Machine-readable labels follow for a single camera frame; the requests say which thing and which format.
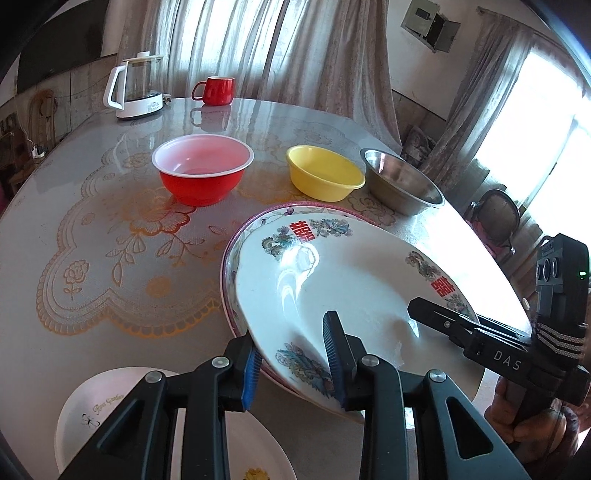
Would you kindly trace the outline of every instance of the bowl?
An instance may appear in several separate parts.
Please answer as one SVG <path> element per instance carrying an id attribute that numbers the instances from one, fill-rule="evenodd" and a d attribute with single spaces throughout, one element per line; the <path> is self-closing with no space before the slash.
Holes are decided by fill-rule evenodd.
<path id="1" fill-rule="evenodd" d="M 412 216 L 445 204 L 441 190 L 398 155 L 364 148 L 361 158 L 369 191 L 392 210 Z"/>
<path id="2" fill-rule="evenodd" d="M 365 176 L 353 162 L 325 148 L 291 147 L 287 163 L 295 187 L 322 202 L 339 202 L 365 184 Z"/>
<path id="3" fill-rule="evenodd" d="M 178 202 L 194 207 L 213 205 L 238 185 L 252 163 L 252 149 L 232 137 L 194 134 L 160 145 L 152 163 L 166 189 Z"/>

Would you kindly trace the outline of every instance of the red chinese character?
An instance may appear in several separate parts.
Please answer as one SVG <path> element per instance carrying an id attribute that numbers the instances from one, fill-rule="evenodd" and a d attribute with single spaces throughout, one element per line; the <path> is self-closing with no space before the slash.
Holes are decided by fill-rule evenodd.
<path id="1" fill-rule="evenodd" d="M 435 291 L 439 293 L 440 297 L 450 294 L 452 291 L 456 291 L 453 285 L 449 283 L 449 280 L 445 277 L 439 277 L 436 281 L 431 282 L 431 286 L 435 288 Z"/>
<path id="2" fill-rule="evenodd" d="M 306 242 L 316 238 L 314 236 L 314 233 L 312 233 L 311 228 L 303 220 L 301 220 L 297 223 L 292 223 L 290 225 L 290 228 L 293 230 L 293 232 L 295 233 L 295 236 L 297 238 L 299 238 L 300 242 L 302 242 L 302 243 L 306 243 Z"/>

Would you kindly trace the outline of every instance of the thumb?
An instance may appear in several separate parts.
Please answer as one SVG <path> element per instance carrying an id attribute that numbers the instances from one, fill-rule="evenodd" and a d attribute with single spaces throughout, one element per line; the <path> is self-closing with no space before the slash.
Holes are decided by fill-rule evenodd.
<path id="1" fill-rule="evenodd" d="M 566 429 L 566 418 L 561 412 L 548 408 L 535 417 L 522 421 L 515 427 L 513 435 L 517 442 L 550 440 L 555 428 L 556 437 L 562 438 Z"/>

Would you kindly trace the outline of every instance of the human hand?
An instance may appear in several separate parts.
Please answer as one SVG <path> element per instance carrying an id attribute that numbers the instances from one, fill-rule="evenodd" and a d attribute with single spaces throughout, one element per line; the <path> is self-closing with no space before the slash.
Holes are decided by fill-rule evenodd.
<path id="1" fill-rule="evenodd" d="M 522 463 L 530 463 L 541 458 L 547 450 L 549 453 L 554 451 L 566 431 L 565 416 L 559 411 L 549 408 L 535 417 L 522 421 L 513 428 L 512 423 L 517 415 L 517 408 L 505 398 L 506 391 L 507 380 L 499 377 L 495 388 L 495 398 L 484 413 L 488 423 L 505 443 L 527 443 L 527 448 L 520 448 L 521 451 L 518 455 Z"/>

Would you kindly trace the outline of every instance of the yellow plastic basin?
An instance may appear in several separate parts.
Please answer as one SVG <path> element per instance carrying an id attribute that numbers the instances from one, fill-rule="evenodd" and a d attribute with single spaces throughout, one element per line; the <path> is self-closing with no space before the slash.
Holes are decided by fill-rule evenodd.
<path id="1" fill-rule="evenodd" d="M 322 202 L 339 202 L 365 184 L 365 175 L 353 162 L 325 148 L 291 147 L 287 163 L 295 187 Z"/>

